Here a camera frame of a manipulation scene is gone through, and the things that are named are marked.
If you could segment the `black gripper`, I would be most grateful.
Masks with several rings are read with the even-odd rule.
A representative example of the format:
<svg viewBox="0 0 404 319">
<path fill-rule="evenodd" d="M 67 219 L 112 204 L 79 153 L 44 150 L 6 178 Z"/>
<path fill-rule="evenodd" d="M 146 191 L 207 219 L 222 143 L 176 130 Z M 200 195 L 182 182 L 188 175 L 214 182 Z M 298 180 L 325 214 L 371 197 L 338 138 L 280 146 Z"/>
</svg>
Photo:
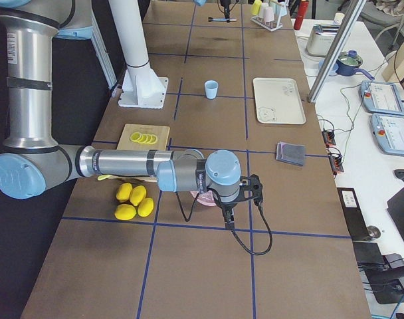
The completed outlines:
<svg viewBox="0 0 404 319">
<path fill-rule="evenodd" d="M 223 7 L 223 14 L 226 19 L 230 18 L 230 5 L 231 5 L 231 0 L 220 0 L 220 4 Z"/>
<path fill-rule="evenodd" d="M 234 229 L 235 228 L 235 219 L 234 219 L 234 211 L 233 208 L 237 205 L 236 201 L 225 203 L 223 201 L 219 201 L 219 207 L 223 210 L 223 219 L 225 221 L 226 229 Z"/>
</svg>

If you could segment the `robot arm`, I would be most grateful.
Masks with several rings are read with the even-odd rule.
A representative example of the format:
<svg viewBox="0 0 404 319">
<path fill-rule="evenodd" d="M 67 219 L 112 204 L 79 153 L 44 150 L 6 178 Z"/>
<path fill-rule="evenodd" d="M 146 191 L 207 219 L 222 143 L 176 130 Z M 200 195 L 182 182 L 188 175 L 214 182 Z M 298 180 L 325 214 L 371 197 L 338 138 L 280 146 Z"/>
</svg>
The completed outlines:
<svg viewBox="0 0 404 319">
<path fill-rule="evenodd" d="M 194 4 L 196 4 L 197 6 L 204 6 L 204 4 L 206 4 L 207 0 L 193 0 Z M 231 1 L 230 0 L 220 0 L 217 1 L 217 6 L 220 10 L 220 12 L 222 12 L 222 14 L 224 14 L 223 18 L 218 18 L 218 21 L 226 21 L 226 22 L 230 22 L 231 21 Z"/>
<path fill-rule="evenodd" d="M 28 199 L 79 177 L 146 175 L 162 191 L 211 191 L 225 225 L 243 192 L 236 155 L 219 150 L 97 150 L 60 145 L 51 135 L 52 40 L 92 36 L 90 1 L 0 1 L 7 30 L 9 136 L 0 155 L 0 190 Z"/>
</svg>

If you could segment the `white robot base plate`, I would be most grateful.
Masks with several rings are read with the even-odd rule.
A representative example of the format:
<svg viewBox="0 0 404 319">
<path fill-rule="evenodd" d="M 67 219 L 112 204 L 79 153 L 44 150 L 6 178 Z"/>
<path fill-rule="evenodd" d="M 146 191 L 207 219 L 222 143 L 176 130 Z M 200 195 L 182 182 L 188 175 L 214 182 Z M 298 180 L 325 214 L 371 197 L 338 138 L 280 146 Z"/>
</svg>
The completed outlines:
<svg viewBox="0 0 404 319">
<path fill-rule="evenodd" d="M 169 79 L 151 68 L 138 2 L 110 0 L 109 4 L 126 62 L 119 106 L 163 108 Z"/>
</svg>

